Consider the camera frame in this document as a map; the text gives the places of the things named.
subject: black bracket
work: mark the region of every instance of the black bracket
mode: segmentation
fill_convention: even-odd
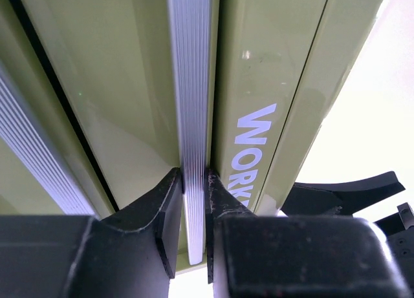
[[[352,215],[403,190],[394,172],[340,184],[295,183],[282,211],[286,215]]]
[[[387,236],[394,258],[414,292],[414,214],[408,203],[398,206],[398,213],[376,222]]]
[[[167,297],[182,204],[179,169],[119,212],[0,218],[1,297]]]
[[[208,282],[215,298],[411,297],[372,225],[351,217],[255,217],[206,174]]]

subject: green metal surface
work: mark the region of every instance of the green metal surface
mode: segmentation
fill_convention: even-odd
[[[381,2],[328,0],[255,209],[257,214],[274,215],[284,203]]]
[[[10,77],[19,88],[20,93],[29,104],[55,148],[66,161],[73,176],[76,177],[77,182],[89,197],[99,216],[110,215],[113,213],[113,209],[108,203],[93,168],[8,0],[0,0],[0,34],[0,60],[6,67]],[[33,204],[30,209],[23,208],[24,206],[27,207],[31,200],[37,197],[39,199],[43,198],[44,190],[39,188],[39,184],[36,185],[37,182],[34,183],[36,180],[33,176],[26,174],[28,171],[23,167],[23,164],[19,166],[14,162],[17,158],[12,157],[10,153],[11,151],[8,148],[2,149],[0,152],[1,165],[3,165],[4,157],[4,159],[9,159],[13,163],[17,171],[15,173],[11,169],[2,170],[2,173],[4,173],[2,175],[2,178],[4,178],[2,187],[15,189],[13,200],[9,202],[14,202],[13,206],[16,211],[21,213],[61,213],[51,198],[42,199],[46,201],[43,202],[44,204],[40,204],[41,206]],[[21,177],[18,183],[16,183],[15,174],[16,177]]]
[[[213,165],[250,209],[259,198],[325,3],[221,0]]]
[[[120,208],[179,166],[166,0],[22,0]]]

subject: metal profile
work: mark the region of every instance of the metal profile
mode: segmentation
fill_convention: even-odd
[[[190,264],[202,261],[204,249],[211,7],[212,0],[168,0]]]
[[[0,137],[64,213],[95,215],[3,66],[0,66]]]

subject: white lettering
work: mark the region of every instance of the white lettering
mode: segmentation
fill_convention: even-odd
[[[237,121],[238,128],[253,128],[252,130],[237,135],[234,139],[235,144],[243,144],[243,145],[265,145],[267,138],[258,138],[253,137],[259,134],[262,134],[270,129],[272,122],[269,120],[256,120],[260,117],[266,116],[268,114],[273,113],[276,110],[276,103],[269,105],[263,109],[260,109],[252,114],[246,115],[244,117],[239,118]],[[240,164],[240,160],[242,157],[252,154],[254,159],[248,164]],[[262,158],[262,151],[259,148],[251,147],[242,150],[240,153],[235,155],[232,160],[232,168],[236,171],[244,171],[253,168],[256,164],[258,164]],[[254,182],[257,176],[257,170],[250,170],[245,171],[237,174],[232,174],[229,177],[229,184],[227,189],[229,192],[235,197],[245,197],[250,198],[252,194],[247,191],[253,190],[253,185],[240,187],[237,189],[231,189],[234,186],[240,185],[248,185]],[[249,200],[241,201],[241,203],[248,207]]]
[[[265,115],[271,114],[276,110],[276,104],[269,105],[264,109],[260,109],[252,114],[246,115],[242,118],[239,118],[237,122],[238,128],[255,128],[246,133],[237,135],[235,137],[235,144],[252,144],[252,145],[265,145],[267,138],[252,138],[254,135],[261,134],[270,129],[272,122],[265,120],[255,120],[256,118],[263,117]]]
[[[232,190],[229,190],[228,192],[231,193],[235,198],[237,198],[237,197],[250,198],[250,196],[252,194],[251,193],[245,193],[245,191],[246,190],[252,190],[252,189],[253,189],[253,185],[250,185],[250,186],[246,186],[246,187],[242,187],[242,188],[232,189]]]
[[[237,184],[246,185],[252,183],[257,176],[257,170],[246,171],[238,174],[232,174],[228,178],[229,180],[233,180],[230,184],[228,184],[227,189],[230,189]]]
[[[242,159],[242,157],[244,156],[247,156],[248,154],[254,155],[253,161],[251,161],[249,164],[240,164],[240,159]],[[259,163],[261,159],[261,155],[262,155],[262,152],[258,148],[244,149],[240,153],[234,156],[232,160],[232,167],[233,169],[238,170],[238,171],[249,170]]]

